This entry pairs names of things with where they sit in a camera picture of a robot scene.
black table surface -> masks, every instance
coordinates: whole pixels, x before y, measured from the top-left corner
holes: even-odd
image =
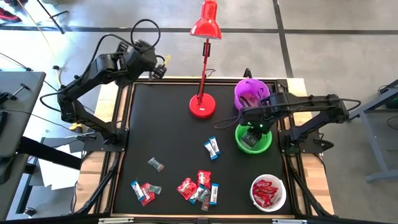
[[[207,85],[216,100],[216,113],[209,119],[194,118],[188,102],[198,85],[135,84],[130,117],[130,135],[121,166],[113,213],[149,215],[291,215],[288,197],[284,206],[272,213],[256,208],[249,196],[252,182],[262,174],[281,179],[287,175],[278,146],[276,127],[272,144],[261,154],[245,154],[237,146],[234,130],[219,130],[213,123],[238,114],[233,103],[233,85]],[[211,161],[204,143],[216,137],[221,154]],[[165,167],[157,172],[147,163],[155,157]],[[202,211],[201,202],[192,205],[177,187],[186,177],[197,181],[198,170],[212,172],[211,182],[219,184],[217,205]],[[137,200],[130,183],[137,180],[162,187],[160,195],[145,207]]]

white paper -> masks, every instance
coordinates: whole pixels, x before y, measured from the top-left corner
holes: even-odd
[[[81,152],[70,153],[69,145],[60,146],[56,150],[81,158]],[[79,178],[80,170],[54,164],[43,159],[39,159],[39,162],[44,187],[51,185],[52,190],[73,187]]]

gray table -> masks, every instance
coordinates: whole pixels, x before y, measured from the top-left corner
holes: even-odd
[[[7,100],[3,107],[12,110],[21,110],[31,113],[39,97],[45,78],[43,72],[0,72],[0,92],[14,93],[20,83],[27,85],[30,90],[22,90],[17,95],[17,100]],[[16,154],[15,151],[25,131],[30,118],[29,114],[7,111],[9,113],[6,126],[0,136],[0,157],[12,157],[12,174],[4,184],[0,185],[0,220],[5,220],[18,187],[21,176],[29,155]]]

concrete floor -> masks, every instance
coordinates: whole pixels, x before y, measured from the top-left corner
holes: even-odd
[[[71,27],[131,27],[137,20],[150,18],[161,27],[190,28],[198,19],[202,0],[144,1],[134,4],[128,0],[62,1],[48,6],[51,13],[70,10],[58,20]],[[218,22],[222,28],[278,28],[272,0],[227,1],[218,0]],[[279,0],[285,29],[321,30],[397,30],[398,2],[395,0]],[[46,22],[46,15],[36,1],[26,8],[37,21]],[[18,26],[34,25],[20,9],[23,19]],[[62,81],[68,83],[86,67],[102,32],[45,32],[55,52],[57,63],[63,67]],[[117,33],[129,38],[127,32]],[[155,33],[137,33],[135,39],[149,42]],[[356,98],[364,103],[376,96],[381,85],[397,78],[398,40],[396,35],[312,35],[286,34],[286,45],[295,78],[304,78],[307,93],[325,95],[336,93],[344,98]],[[157,54],[172,56],[167,75],[197,76],[201,71],[202,39],[187,33],[163,33],[156,47]],[[50,52],[36,31],[5,31],[0,28],[0,52],[15,58],[36,71],[47,73],[46,80],[57,85]],[[107,39],[99,52],[114,52],[118,41]],[[0,58],[3,70],[18,69]],[[241,77],[246,67],[255,77],[286,77],[284,57],[279,34],[223,34],[223,40],[212,41],[209,68],[217,76]],[[41,94],[52,92],[44,85]],[[99,88],[81,101],[95,109]],[[51,105],[55,101],[48,99]],[[59,114],[37,103],[34,113],[62,123]],[[398,223],[397,179],[381,180],[371,184],[365,175],[378,172],[361,122],[328,125],[321,130],[325,139],[335,147],[325,153],[324,161],[335,213],[344,218]],[[39,140],[42,136],[62,137],[70,133],[62,128],[31,118],[25,135]],[[390,152],[396,157],[398,152]],[[36,187],[28,206],[38,210],[36,217],[61,215],[68,212],[72,190],[51,191]],[[11,209],[9,219],[20,218]]]

wooden table frame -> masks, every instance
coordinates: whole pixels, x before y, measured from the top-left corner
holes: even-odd
[[[189,79],[198,77],[165,77],[164,79]],[[211,77],[217,79],[235,79],[240,78],[230,78],[230,77]],[[305,89],[304,80],[302,78],[283,78],[287,80],[289,92],[295,94],[296,96],[306,96],[307,92]],[[108,85],[103,85],[99,93],[98,102],[96,106],[95,116],[103,121],[111,121],[114,113],[114,106],[116,102],[116,96],[118,92],[118,87],[114,83]],[[118,120],[121,119],[123,114],[123,108],[125,105],[125,99],[127,95],[127,88],[125,88],[121,95],[121,101],[119,105]],[[296,125],[301,125],[312,118],[310,112],[295,113],[294,120]],[[109,161],[109,166],[113,162],[114,152],[112,153],[111,159]],[[84,203],[89,199],[91,194],[94,192],[95,188],[99,184],[101,168],[103,166],[105,152],[93,152],[84,161],[81,166],[80,176],[78,183],[76,185],[76,207],[75,210],[81,208]],[[315,198],[320,202],[323,208],[329,213],[333,213],[333,206],[331,204],[330,193],[328,189],[328,183],[325,175],[325,170],[322,163],[312,154],[302,154],[302,164],[304,168],[305,179],[307,182],[307,187],[314,194]],[[121,162],[119,164],[118,174],[120,171]],[[108,200],[109,194],[109,183],[104,189],[100,212],[103,212]],[[298,197],[299,208],[302,213],[305,214],[305,205],[303,200],[303,194],[301,189],[297,184],[296,191]],[[117,217],[151,217],[151,218],[293,218],[292,215],[145,215],[145,214],[115,214]]]

